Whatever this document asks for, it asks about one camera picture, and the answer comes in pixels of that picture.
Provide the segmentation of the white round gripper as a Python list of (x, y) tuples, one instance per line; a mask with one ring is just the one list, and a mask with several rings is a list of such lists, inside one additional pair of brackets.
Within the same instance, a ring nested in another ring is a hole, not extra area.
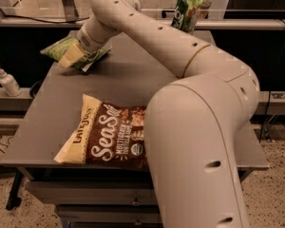
[(72, 44), (60, 59), (58, 65), (62, 68), (73, 66), (84, 57), (85, 50), (88, 52), (97, 51), (112, 37), (120, 33), (118, 29), (105, 25), (92, 14), (77, 32), (77, 39), (80, 44)]

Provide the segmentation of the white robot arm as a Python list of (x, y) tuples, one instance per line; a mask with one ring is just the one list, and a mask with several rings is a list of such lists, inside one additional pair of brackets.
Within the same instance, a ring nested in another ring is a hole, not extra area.
[(144, 144), (164, 228), (250, 228), (235, 135), (257, 109), (259, 83), (229, 53), (140, 12), (138, 0), (91, 0), (78, 36), (93, 52), (126, 33), (176, 76), (145, 110), (127, 113), (83, 97), (82, 119), (55, 160), (134, 162), (120, 148)]

